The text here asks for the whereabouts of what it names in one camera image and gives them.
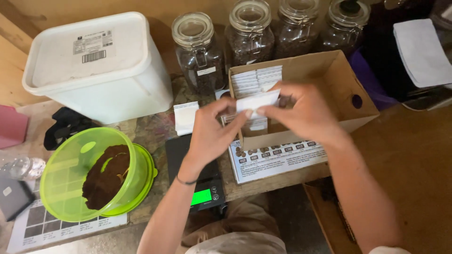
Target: barcode label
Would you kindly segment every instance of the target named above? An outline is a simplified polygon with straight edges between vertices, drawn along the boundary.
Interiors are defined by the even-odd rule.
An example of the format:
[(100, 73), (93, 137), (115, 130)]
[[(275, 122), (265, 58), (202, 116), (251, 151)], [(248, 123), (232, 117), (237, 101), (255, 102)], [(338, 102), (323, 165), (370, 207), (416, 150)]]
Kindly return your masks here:
[(105, 50), (94, 52), (88, 55), (82, 56), (82, 63), (87, 63), (95, 60), (99, 60), (107, 57), (107, 52)]

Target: cardboard box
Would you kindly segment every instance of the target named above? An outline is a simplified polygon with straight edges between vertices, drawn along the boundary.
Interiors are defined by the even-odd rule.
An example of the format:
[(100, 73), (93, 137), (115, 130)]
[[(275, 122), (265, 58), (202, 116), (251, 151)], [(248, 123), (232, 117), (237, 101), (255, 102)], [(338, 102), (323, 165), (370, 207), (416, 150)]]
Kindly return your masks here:
[[(232, 67), (229, 69), (231, 96), (234, 98), (232, 75), (279, 65), (283, 66), (283, 80), (315, 84), (333, 114), (348, 132), (353, 132), (380, 114), (341, 50)], [(361, 107), (358, 108), (352, 104), (352, 98), (359, 101), (357, 96), (362, 101)], [(253, 135), (250, 132), (244, 135), (240, 131), (239, 137), (244, 151), (305, 140), (274, 121), (269, 121), (267, 135)]]
[(303, 185), (312, 209), (320, 224), (332, 254), (362, 254), (358, 244), (352, 242), (336, 205), (322, 199), (319, 187)]

